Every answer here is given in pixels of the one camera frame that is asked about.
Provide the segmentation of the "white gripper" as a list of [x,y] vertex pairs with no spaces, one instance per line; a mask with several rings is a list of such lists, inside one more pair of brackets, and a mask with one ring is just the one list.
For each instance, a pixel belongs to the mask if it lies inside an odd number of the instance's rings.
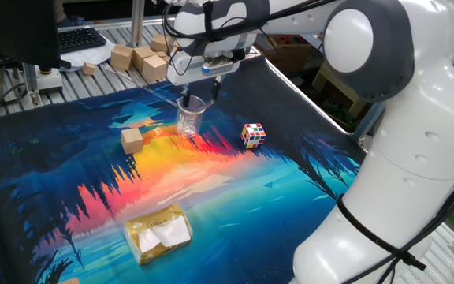
[[215,77],[212,100],[218,99],[222,76],[234,73],[243,61],[242,54],[255,42],[255,33],[230,36],[216,42],[178,39],[180,50],[169,62],[167,79],[183,87],[183,106],[189,107],[191,92],[188,83]]

